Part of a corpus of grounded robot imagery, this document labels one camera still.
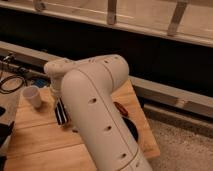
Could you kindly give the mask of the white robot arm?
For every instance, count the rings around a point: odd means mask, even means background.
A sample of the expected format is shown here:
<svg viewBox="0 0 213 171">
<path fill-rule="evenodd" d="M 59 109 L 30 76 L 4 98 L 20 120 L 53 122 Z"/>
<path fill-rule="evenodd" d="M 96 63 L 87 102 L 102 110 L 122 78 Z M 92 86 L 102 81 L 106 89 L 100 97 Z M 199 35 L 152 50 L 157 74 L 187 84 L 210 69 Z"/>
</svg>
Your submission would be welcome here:
<svg viewBox="0 0 213 171">
<path fill-rule="evenodd" d="M 62 58 L 46 63 L 44 71 L 98 171 L 152 171 L 111 98 L 129 76 L 123 57 Z"/>
</svg>

